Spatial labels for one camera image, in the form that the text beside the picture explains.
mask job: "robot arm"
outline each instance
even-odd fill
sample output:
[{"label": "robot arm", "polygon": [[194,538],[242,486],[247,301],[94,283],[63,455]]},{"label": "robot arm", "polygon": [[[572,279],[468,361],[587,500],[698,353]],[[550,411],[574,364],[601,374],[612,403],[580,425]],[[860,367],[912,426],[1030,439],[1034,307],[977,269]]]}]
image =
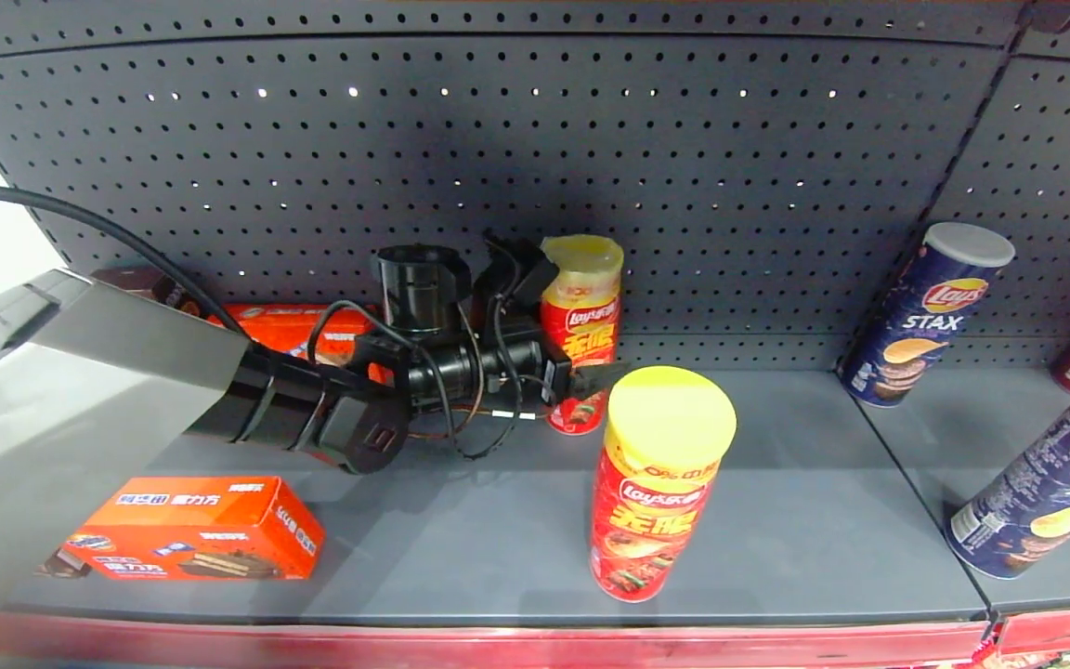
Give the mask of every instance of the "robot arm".
[{"label": "robot arm", "polygon": [[0,295],[0,607],[175,437],[262,441],[345,465],[402,446],[408,398],[71,271]]}]

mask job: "wire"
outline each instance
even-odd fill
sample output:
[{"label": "wire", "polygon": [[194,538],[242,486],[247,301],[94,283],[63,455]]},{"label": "wire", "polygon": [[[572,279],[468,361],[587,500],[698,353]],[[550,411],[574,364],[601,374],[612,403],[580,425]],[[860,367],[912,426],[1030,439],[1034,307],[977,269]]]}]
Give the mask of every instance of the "wire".
[{"label": "wire", "polygon": [[308,362],[316,364],[316,343],[320,339],[321,331],[326,325],[327,321],[333,318],[333,314],[339,313],[341,309],[353,309],[361,314],[366,320],[369,321],[370,325],[374,326],[374,330],[382,332],[383,335],[387,335],[395,341],[398,341],[400,346],[407,350],[413,352],[413,354],[419,354],[424,359],[425,364],[428,365],[428,369],[432,370],[432,376],[437,378],[437,393],[440,395],[440,408],[445,413],[445,425],[448,428],[448,440],[454,448],[460,452],[457,445],[457,429],[454,428],[454,410],[452,410],[450,402],[448,401],[448,390],[445,386],[445,378],[440,375],[440,368],[437,367],[437,361],[432,360],[432,354],[429,354],[428,349],[421,347],[418,343],[408,339],[403,335],[391,329],[385,322],[378,320],[373,314],[366,310],[356,302],[349,300],[337,300],[333,304],[327,305],[323,313],[320,314],[320,318],[316,321],[314,325],[314,331],[308,335]]},{"label": "wire", "polygon": [[534,381],[535,384],[542,385],[544,390],[547,391],[548,404],[551,404],[551,406],[560,404],[560,400],[555,397],[555,391],[552,390],[552,385],[544,381],[542,378],[535,377],[532,374],[522,374],[519,378],[525,378],[526,381]]},{"label": "wire", "polygon": [[523,382],[522,378],[518,375],[518,368],[515,367],[515,361],[510,356],[510,349],[506,348],[505,343],[502,340],[502,307],[506,300],[510,299],[510,295],[515,292],[515,288],[518,288],[518,280],[522,278],[523,267],[518,262],[518,258],[514,254],[510,254],[509,249],[506,249],[502,244],[494,242],[493,238],[489,233],[484,237],[485,242],[493,247],[493,249],[500,250],[501,254],[505,255],[506,258],[510,260],[510,267],[514,268],[513,274],[510,274],[510,283],[506,286],[504,292],[498,293],[493,299],[493,305],[490,309],[492,313],[492,325],[493,325],[493,340],[498,346],[498,354],[502,358],[502,367],[506,369],[506,377],[514,381],[515,389],[515,411],[510,414],[510,420],[506,423],[506,427],[502,429],[501,435],[498,435],[493,443],[489,444],[484,450],[475,454],[464,454],[467,460],[480,460],[480,458],[488,456],[488,454],[493,453],[494,448],[501,446],[506,438],[510,437],[510,432],[515,431],[515,426],[518,425],[518,414],[523,410]]},{"label": "wire", "polygon": [[67,202],[61,200],[60,198],[52,198],[51,195],[34,194],[31,191],[25,191],[22,187],[4,187],[0,186],[0,202],[11,202],[14,204],[22,204],[26,208],[33,209],[44,209],[46,212],[52,212],[55,215],[63,215],[68,217],[68,219],[76,221],[81,225],[87,225],[92,229],[96,229],[98,232],[103,232],[113,237],[114,240],[131,246],[132,250],[143,256],[144,261],[152,263],[159,268],[169,278],[174,280],[175,284],[182,285],[184,291],[193,297],[193,300],[199,302],[200,307],[202,307],[205,313],[212,314],[221,322],[223,325],[233,330],[243,337],[249,338],[250,336],[246,334],[242,325],[239,325],[238,321],[234,320],[232,316],[229,316],[226,308],[221,306],[219,300],[214,300],[211,293],[205,292],[204,288],[200,288],[196,285],[195,280],[192,280],[185,272],[175,267],[173,262],[165,258],[156,247],[148,244],[143,240],[135,237],[129,229],[123,228],[122,225],[118,225],[114,222],[108,219],[108,217],[102,215],[95,215],[94,212],[90,212],[89,209],[77,207],[73,202]]},{"label": "wire", "polygon": [[[455,429],[455,432],[459,435],[461,429],[463,429],[464,426],[468,426],[469,422],[473,420],[473,416],[480,413],[482,398],[485,395],[485,367],[482,362],[482,349],[476,346],[476,337],[473,334],[473,328],[470,325],[469,317],[464,314],[464,309],[460,306],[460,302],[457,304],[457,313],[461,317],[461,324],[464,326],[464,332],[468,332],[468,341],[470,341],[470,347],[473,351],[473,359],[470,361],[470,364],[476,363],[476,394],[473,398],[473,405],[469,407],[468,410],[463,406],[454,406],[454,411],[468,411],[468,415],[464,416],[464,420],[457,426],[457,429]],[[448,437],[448,435],[438,435],[433,432],[408,432],[407,436],[413,437],[415,440],[444,440]]]}]

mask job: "store shelf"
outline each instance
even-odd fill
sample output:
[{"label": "store shelf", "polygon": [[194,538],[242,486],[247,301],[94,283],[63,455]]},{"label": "store shelf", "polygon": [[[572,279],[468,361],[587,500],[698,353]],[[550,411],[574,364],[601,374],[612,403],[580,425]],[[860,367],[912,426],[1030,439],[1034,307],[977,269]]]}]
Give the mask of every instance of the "store shelf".
[{"label": "store shelf", "polygon": [[[868,625],[984,604],[870,425],[825,372],[709,372],[740,426],[693,543],[654,600],[594,584],[599,434],[523,423],[476,465],[411,444],[352,477],[272,450],[180,440],[150,474],[279,473],[327,531],[309,581],[27,579],[13,607],[162,622],[381,626]],[[465,448],[491,440],[482,420]]]},{"label": "store shelf", "polygon": [[[944,369],[866,415],[939,519],[983,488],[1070,405],[1043,369]],[[974,572],[998,614],[1070,609],[1070,541],[1013,581]]]}]

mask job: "chocolate wafer image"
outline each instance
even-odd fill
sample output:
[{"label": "chocolate wafer image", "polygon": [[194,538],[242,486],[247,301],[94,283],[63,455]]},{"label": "chocolate wafer image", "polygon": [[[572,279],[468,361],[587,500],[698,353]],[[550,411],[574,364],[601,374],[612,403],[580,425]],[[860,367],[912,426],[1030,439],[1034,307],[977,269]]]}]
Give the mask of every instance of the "chocolate wafer image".
[{"label": "chocolate wafer image", "polygon": [[234,552],[199,552],[192,560],[181,562],[184,574],[208,576],[211,579],[275,579],[275,564],[255,554]]}]

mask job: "lay's stax can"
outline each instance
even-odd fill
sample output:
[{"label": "lay's stax can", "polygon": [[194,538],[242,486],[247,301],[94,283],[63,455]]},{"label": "lay's stax can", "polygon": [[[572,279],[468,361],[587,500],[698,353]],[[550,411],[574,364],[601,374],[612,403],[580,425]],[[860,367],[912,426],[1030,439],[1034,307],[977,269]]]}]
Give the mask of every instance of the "lay's stax can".
[{"label": "lay's stax can", "polygon": [[897,406],[962,329],[1014,258],[1002,234],[964,223],[937,223],[886,293],[880,314],[841,365],[849,394]]},{"label": "lay's stax can", "polygon": [[602,590],[626,603],[658,594],[735,431],[728,395],[694,371],[645,367],[613,385],[588,554]]},{"label": "lay's stax can", "polygon": [[[622,311],[622,246],[608,237],[549,237],[544,253],[560,275],[539,301],[539,323],[572,359],[572,367],[616,360],[616,323]],[[548,423],[565,435],[585,435],[602,423],[606,391],[590,398],[566,398]]]},{"label": "lay's stax can", "polygon": [[948,521],[961,560],[1013,579],[1070,538],[1070,407]]}]

